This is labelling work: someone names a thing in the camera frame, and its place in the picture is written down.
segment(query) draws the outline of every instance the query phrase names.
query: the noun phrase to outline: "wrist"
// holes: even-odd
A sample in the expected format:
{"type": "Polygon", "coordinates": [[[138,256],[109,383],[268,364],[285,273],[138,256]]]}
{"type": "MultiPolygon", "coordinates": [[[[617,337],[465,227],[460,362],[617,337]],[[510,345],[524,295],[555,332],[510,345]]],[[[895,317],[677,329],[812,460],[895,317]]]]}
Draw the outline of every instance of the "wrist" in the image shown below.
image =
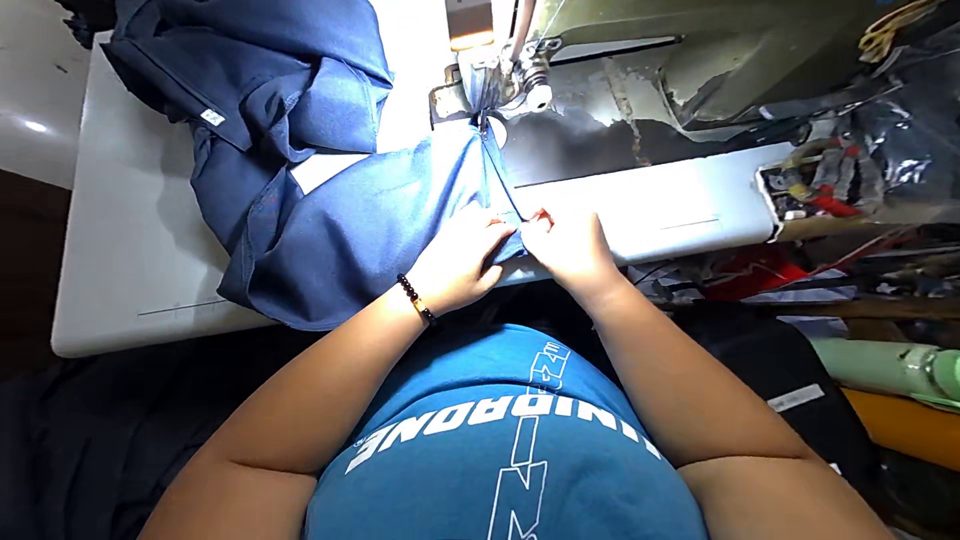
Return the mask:
{"type": "Polygon", "coordinates": [[[400,283],[395,283],[387,292],[383,293],[381,298],[391,306],[391,311],[395,313],[397,317],[408,320],[411,323],[419,324],[423,329],[430,326],[430,322],[417,311],[414,303],[410,301],[410,298],[400,283]]]}
{"type": "Polygon", "coordinates": [[[567,291],[587,312],[590,317],[600,315],[606,308],[615,304],[618,298],[626,294],[637,293],[633,284],[613,268],[609,273],[594,276],[593,279],[567,287],[567,291]]]}

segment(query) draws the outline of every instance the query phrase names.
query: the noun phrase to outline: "person's right hand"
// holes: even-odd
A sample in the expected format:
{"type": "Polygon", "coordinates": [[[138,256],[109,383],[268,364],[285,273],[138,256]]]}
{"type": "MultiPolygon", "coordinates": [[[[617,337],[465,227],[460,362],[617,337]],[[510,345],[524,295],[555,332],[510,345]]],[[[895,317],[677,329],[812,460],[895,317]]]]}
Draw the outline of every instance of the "person's right hand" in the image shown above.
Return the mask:
{"type": "Polygon", "coordinates": [[[623,280],[594,212],[541,209],[520,224],[520,235],[527,251],[581,304],[623,280]]]}

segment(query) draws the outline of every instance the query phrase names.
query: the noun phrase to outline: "clothing label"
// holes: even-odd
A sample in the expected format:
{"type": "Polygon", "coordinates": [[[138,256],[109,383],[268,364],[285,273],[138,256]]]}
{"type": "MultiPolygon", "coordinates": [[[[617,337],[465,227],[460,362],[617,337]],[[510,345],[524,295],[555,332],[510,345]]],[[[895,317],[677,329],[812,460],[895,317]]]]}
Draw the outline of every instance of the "clothing label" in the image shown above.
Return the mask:
{"type": "Polygon", "coordinates": [[[776,412],[784,412],[787,409],[791,409],[797,405],[803,405],[806,402],[812,402],[813,400],[822,398],[824,396],[826,396],[826,394],[824,394],[820,384],[810,384],[809,386],[804,386],[799,390],[794,390],[793,392],[788,392],[778,398],[768,400],[767,404],[776,412]]]}
{"type": "Polygon", "coordinates": [[[213,110],[213,109],[207,109],[207,110],[201,112],[201,113],[200,113],[200,118],[202,118],[202,119],[206,120],[207,122],[213,124],[214,127],[219,126],[220,124],[223,124],[223,123],[224,123],[224,120],[226,120],[226,118],[224,118],[223,116],[221,116],[220,114],[218,114],[217,111],[216,111],[216,110],[213,110]]]}

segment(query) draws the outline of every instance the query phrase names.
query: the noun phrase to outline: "beaded bracelet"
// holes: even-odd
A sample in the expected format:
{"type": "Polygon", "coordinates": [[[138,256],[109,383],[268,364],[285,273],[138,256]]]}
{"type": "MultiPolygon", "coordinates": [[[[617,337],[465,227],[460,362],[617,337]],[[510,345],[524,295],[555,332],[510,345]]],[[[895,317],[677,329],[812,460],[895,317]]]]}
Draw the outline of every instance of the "beaded bracelet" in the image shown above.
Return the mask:
{"type": "Polygon", "coordinates": [[[400,283],[400,286],[403,287],[403,290],[410,298],[410,302],[414,304],[414,308],[420,312],[420,315],[423,315],[426,318],[427,322],[430,323],[430,326],[437,326],[437,317],[434,317],[433,313],[430,312],[430,308],[423,303],[423,300],[420,299],[420,295],[414,290],[414,286],[407,281],[407,277],[403,274],[397,274],[396,282],[400,283]]]}

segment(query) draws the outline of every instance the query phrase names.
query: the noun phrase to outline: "black cloth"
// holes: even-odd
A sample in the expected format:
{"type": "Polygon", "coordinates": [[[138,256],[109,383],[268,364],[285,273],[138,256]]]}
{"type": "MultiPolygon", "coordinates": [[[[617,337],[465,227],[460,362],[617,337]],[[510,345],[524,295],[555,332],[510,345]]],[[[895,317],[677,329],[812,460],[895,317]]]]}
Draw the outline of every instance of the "black cloth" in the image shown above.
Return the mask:
{"type": "Polygon", "coordinates": [[[54,0],[72,13],[63,24],[84,49],[93,48],[93,35],[111,30],[117,22],[113,0],[54,0]]]}
{"type": "Polygon", "coordinates": [[[880,462],[856,412],[800,331],[736,304],[680,311],[674,322],[764,401],[818,384],[824,396],[780,413],[807,445],[870,503],[880,503],[880,462]]]}
{"type": "Polygon", "coordinates": [[[0,385],[0,538],[133,540],[213,431],[318,337],[244,331],[0,385]]]}

